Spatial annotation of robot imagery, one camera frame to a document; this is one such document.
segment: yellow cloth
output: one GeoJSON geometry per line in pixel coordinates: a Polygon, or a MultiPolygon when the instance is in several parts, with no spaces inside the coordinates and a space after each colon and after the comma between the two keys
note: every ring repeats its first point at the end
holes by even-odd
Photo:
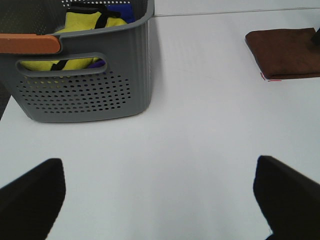
{"type": "MultiPolygon", "coordinates": [[[[75,13],[67,12],[65,19],[65,28],[57,31],[56,33],[68,33],[83,30],[95,29],[98,18],[101,13],[98,11],[92,14],[86,13],[75,13]]],[[[115,27],[127,24],[121,18],[108,17],[106,22],[106,28],[115,27]]],[[[70,59],[65,64],[62,70],[79,70],[85,69],[89,65],[95,63],[99,58],[80,58],[80,59],[70,59]]],[[[20,63],[31,71],[50,71],[53,64],[57,64],[59,60],[51,61],[21,61],[20,63]]]]}

